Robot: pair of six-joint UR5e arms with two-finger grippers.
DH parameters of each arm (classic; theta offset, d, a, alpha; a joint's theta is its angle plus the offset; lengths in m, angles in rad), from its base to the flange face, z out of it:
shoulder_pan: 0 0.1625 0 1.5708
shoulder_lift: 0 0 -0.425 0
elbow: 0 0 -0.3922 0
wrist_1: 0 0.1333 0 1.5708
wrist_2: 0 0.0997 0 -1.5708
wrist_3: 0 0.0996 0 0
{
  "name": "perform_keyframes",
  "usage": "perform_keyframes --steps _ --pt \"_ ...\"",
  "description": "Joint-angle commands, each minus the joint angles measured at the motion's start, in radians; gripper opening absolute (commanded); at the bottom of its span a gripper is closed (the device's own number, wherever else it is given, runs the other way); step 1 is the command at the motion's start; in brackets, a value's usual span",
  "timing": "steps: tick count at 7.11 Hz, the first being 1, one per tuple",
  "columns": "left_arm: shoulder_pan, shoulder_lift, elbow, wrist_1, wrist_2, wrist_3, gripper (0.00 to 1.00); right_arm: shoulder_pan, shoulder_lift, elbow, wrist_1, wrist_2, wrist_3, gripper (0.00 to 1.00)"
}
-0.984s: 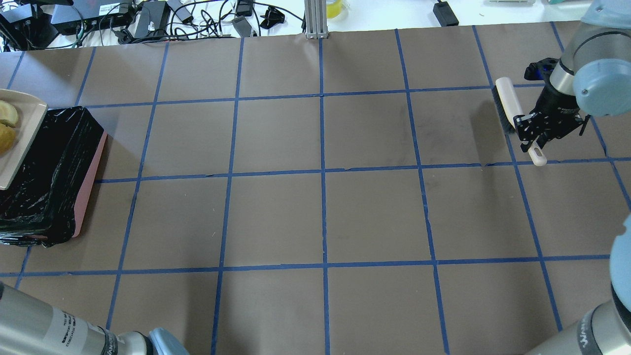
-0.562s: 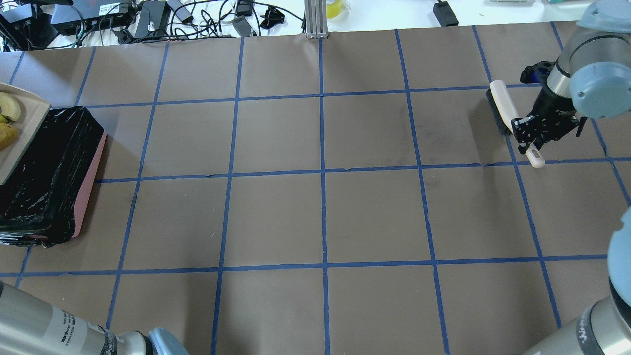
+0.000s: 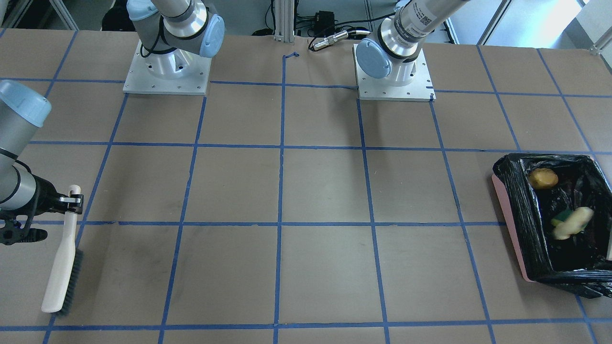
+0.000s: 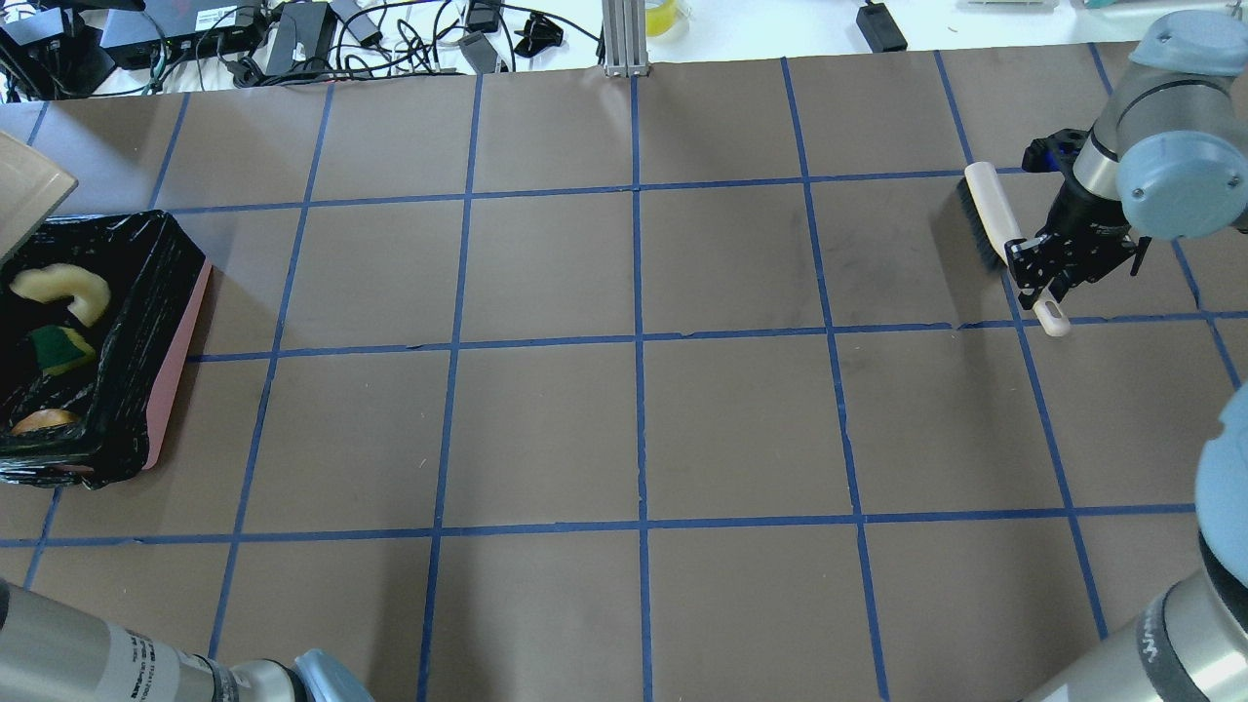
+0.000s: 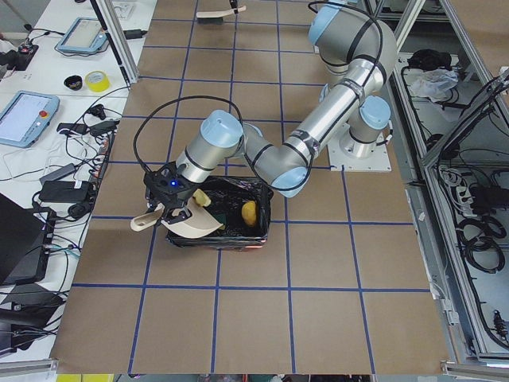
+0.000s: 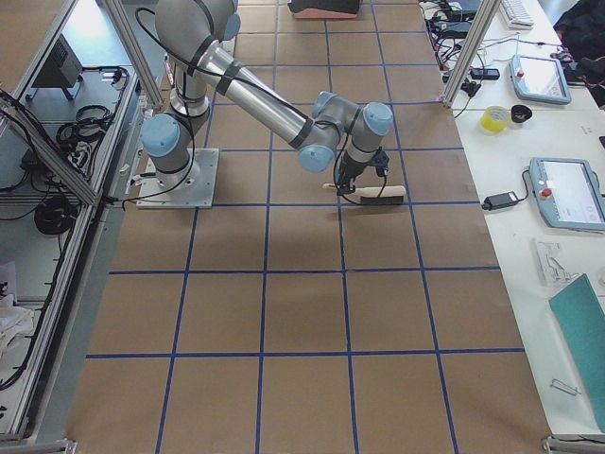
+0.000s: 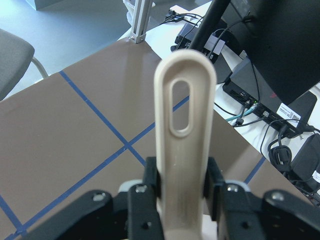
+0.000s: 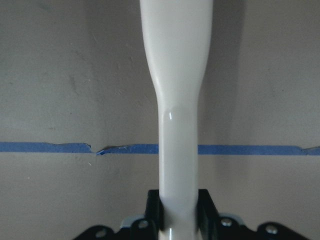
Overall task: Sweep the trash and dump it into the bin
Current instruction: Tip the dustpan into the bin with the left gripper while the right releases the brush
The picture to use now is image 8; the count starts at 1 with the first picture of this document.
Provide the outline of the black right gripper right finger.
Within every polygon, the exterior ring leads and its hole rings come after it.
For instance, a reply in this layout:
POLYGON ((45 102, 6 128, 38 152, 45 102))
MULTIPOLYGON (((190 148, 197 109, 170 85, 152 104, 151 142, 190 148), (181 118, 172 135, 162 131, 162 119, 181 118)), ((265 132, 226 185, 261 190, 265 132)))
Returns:
POLYGON ((198 190, 197 225, 203 240, 218 239, 219 213, 207 189, 198 190))

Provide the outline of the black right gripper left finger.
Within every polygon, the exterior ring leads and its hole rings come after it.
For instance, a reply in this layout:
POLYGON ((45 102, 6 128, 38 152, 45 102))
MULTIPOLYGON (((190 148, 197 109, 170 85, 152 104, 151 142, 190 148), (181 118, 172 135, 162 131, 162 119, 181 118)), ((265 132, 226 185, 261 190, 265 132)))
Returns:
POLYGON ((154 222, 156 230, 164 229, 164 207, 158 189, 151 189, 147 193, 145 217, 154 222))

